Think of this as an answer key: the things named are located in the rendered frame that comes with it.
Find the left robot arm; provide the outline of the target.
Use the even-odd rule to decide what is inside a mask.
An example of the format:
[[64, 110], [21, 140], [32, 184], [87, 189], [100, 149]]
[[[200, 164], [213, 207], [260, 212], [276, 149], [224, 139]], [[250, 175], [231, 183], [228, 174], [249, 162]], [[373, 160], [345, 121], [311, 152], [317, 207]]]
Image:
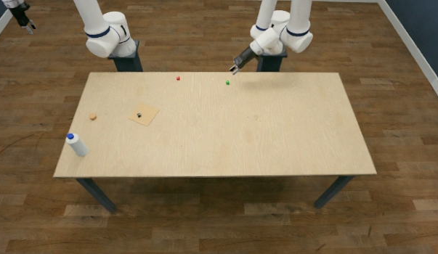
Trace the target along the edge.
[[267, 54], [282, 54], [285, 45], [296, 53], [304, 51], [313, 38], [309, 32], [312, 0], [292, 0], [290, 14], [275, 11], [276, 4], [277, 0], [262, 1], [258, 19], [250, 32], [251, 36]]

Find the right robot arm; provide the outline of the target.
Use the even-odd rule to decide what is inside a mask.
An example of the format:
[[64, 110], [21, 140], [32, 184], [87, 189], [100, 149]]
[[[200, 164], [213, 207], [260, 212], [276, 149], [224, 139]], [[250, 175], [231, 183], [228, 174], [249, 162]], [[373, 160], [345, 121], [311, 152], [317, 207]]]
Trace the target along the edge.
[[[102, 15], [97, 0], [74, 0], [84, 21], [88, 36], [86, 46], [98, 57], [126, 57], [134, 53], [136, 44], [132, 40], [125, 16], [120, 12]], [[112, 30], [112, 31], [111, 31]]]

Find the white plastic bottle with blue cap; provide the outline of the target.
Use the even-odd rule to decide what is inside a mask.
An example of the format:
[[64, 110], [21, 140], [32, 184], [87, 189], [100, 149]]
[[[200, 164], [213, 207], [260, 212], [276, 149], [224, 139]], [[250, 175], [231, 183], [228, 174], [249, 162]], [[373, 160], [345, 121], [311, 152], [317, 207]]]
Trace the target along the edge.
[[89, 151], [89, 149], [86, 147], [86, 145], [82, 142], [78, 134], [68, 134], [66, 138], [66, 142], [70, 145], [70, 147], [75, 151], [75, 153], [82, 157], [86, 155]]

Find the tan square mat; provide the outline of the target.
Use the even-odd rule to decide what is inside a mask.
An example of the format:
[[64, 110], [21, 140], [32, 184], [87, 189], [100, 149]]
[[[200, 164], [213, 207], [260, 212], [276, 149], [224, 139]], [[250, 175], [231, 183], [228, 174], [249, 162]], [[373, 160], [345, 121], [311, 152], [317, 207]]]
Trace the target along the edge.
[[[140, 103], [135, 111], [129, 116], [128, 119], [133, 120], [137, 123], [140, 123], [144, 126], [148, 126], [153, 118], [158, 113], [159, 109], [151, 107], [149, 105]], [[141, 117], [137, 116], [137, 113], [141, 114]]]

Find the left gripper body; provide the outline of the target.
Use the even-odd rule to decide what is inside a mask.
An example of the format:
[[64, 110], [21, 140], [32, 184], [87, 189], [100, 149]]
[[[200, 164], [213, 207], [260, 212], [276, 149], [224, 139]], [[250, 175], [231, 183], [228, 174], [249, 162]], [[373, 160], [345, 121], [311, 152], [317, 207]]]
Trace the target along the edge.
[[[263, 51], [258, 47], [255, 41], [253, 41], [248, 48], [246, 48], [234, 61], [238, 68], [243, 68], [246, 63], [250, 62], [253, 58], [257, 61], [261, 60], [260, 55]], [[260, 55], [260, 56], [258, 56]]]

